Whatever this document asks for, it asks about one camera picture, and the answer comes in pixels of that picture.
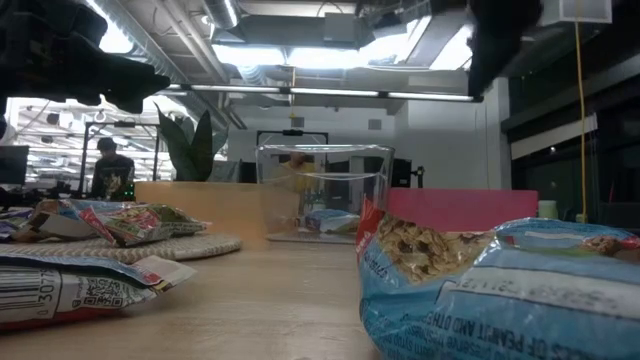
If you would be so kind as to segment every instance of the white wall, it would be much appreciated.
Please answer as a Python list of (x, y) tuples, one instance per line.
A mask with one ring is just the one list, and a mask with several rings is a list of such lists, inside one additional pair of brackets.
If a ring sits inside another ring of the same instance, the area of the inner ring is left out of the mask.
[[(256, 133), (258, 130), (281, 131), (291, 128), (289, 108), (278, 107), (262, 110), (255, 106), (239, 106), (236, 113), (250, 130), (231, 130), (229, 133), (229, 160), (254, 162), (256, 148)], [(296, 107), (295, 116), (305, 118), (304, 131), (328, 132), (331, 144), (378, 144), (393, 146), (394, 122), (393, 116), (387, 115), (385, 109), (359, 109), (323, 107)], [(369, 130), (369, 119), (382, 120), (382, 130)], [(269, 135), (262, 135), (264, 143)], [(323, 143), (323, 137), (315, 137)], [(311, 137), (284, 137), (276, 135), (270, 144), (315, 144)]]
[(411, 160), (414, 169), (425, 167), (425, 187), (510, 187), (508, 146), (500, 132), (509, 113), (507, 86), (506, 79), (496, 80), (479, 104), (407, 102), (396, 116), (396, 157)]

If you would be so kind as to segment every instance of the computer monitor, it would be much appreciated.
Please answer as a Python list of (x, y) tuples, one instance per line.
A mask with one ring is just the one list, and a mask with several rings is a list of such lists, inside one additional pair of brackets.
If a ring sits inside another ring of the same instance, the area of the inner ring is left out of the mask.
[(24, 185), (28, 157), (28, 146), (0, 146), (0, 184)]

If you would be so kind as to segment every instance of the snack bag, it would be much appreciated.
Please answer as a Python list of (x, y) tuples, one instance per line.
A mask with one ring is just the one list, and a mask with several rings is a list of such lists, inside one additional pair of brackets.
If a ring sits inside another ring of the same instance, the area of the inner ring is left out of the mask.
[(354, 233), (360, 217), (342, 210), (316, 210), (305, 216), (305, 226), (322, 233)]
[(100, 236), (120, 247), (192, 235), (207, 228), (206, 224), (166, 205), (136, 205), (113, 212), (87, 208), (79, 216)]
[(29, 221), (11, 235), (17, 242), (103, 237), (125, 247), (205, 230), (201, 223), (166, 205), (88, 200), (45, 200)]
[(0, 331), (112, 314), (194, 273), (156, 256), (128, 266), (93, 257), (0, 255)]
[(388, 359), (640, 359), (638, 247), (622, 231), (538, 219), (438, 233), (366, 203), (360, 317)]
[(0, 214), (0, 241), (20, 229), (31, 216), (32, 210), (11, 211)]
[(78, 212), (92, 208), (94, 211), (115, 211), (131, 206), (127, 202), (103, 202), (88, 200), (44, 200), (38, 203), (29, 220), (11, 234), (16, 242), (32, 243), (57, 238), (65, 241), (87, 240), (98, 234), (86, 224)]

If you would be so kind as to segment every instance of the desk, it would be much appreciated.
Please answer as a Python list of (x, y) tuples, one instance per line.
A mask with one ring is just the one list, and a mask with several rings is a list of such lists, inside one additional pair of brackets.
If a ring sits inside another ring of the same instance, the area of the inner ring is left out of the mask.
[(198, 274), (122, 317), (0, 336), (0, 359), (378, 359), (351, 247), (267, 243), (187, 264)]

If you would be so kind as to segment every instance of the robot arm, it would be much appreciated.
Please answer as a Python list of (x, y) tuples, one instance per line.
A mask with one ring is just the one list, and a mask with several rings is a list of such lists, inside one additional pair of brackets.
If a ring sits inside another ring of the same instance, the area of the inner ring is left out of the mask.
[(151, 65), (100, 50), (106, 31), (103, 18), (73, 0), (0, 0), (0, 99), (98, 105), (104, 95), (122, 110), (142, 112), (143, 99), (170, 80)]

